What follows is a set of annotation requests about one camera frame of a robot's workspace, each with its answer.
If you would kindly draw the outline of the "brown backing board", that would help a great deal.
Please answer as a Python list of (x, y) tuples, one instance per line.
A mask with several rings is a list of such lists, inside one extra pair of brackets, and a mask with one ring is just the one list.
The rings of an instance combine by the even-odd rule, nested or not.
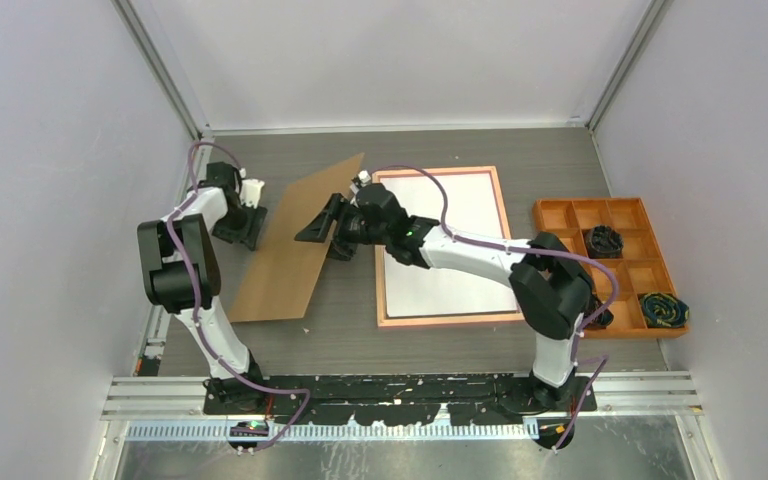
[(232, 323), (301, 319), (305, 316), (328, 246), (297, 242), (334, 193), (346, 195), (362, 169), (358, 153), (289, 184), (270, 214), (230, 312)]

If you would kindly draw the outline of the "pink wooden picture frame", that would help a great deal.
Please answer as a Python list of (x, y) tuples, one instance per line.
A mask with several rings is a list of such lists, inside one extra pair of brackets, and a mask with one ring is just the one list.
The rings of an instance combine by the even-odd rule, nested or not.
[[(448, 195), (446, 223), (470, 236), (509, 239), (511, 230), (494, 166), (430, 168)], [(408, 213), (440, 217), (443, 199), (433, 181), (408, 167), (380, 170), (373, 179)], [(521, 322), (513, 294), (500, 284), (451, 270), (399, 264), (375, 249), (376, 321), (380, 328)]]

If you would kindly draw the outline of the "landscape photo print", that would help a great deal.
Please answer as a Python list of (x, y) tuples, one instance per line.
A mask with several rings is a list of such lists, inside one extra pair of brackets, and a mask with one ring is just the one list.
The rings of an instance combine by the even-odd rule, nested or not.
[(514, 296), (509, 283), (510, 267), (522, 257), (513, 252), (512, 249), (515, 246), (526, 245), (526, 240), (515, 240), (512, 236), (509, 239), (493, 238), (487, 235), (470, 236), (460, 229), (450, 228), (446, 223), (447, 192), (443, 185), (429, 172), (424, 176), (433, 181), (442, 195), (443, 208), (437, 219), (441, 224), (424, 237), (425, 244), (421, 256), (429, 262), (430, 266), (428, 268), (408, 267), (425, 270), (451, 270), (477, 276), (500, 284), (509, 289)]

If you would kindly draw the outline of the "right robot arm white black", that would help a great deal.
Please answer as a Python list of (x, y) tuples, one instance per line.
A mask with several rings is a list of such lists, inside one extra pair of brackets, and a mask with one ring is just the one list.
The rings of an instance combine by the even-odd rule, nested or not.
[(328, 243), (331, 258), (347, 261), (360, 245), (384, 248), (399, 264), (451, 270), (509, 288), (535, 333), (528, 378), (534, 403), (558, 410), (572, 396), (576, 348), (592, 314), (593, 280), (553, 234), (532, 240), (469, 238), (437, 219), (409, 214), (380, 183), (356, 190), (352, 199), (330, 196), (324, 208), (294, 237)]

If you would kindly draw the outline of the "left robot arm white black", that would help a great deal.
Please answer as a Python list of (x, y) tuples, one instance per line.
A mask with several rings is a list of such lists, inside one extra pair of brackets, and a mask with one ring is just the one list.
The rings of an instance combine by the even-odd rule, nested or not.
[(214, 239), (255, 250), (267, 210), (264, 181), (229, 163), (212, 163), (206, 176), (166, 216), (137, 227), (144, 290), (189, 331), (210, 375), (208, 399), (258, 412), (267, 398), (260, 368), (234, 333), (221, 304), (222, 279)]

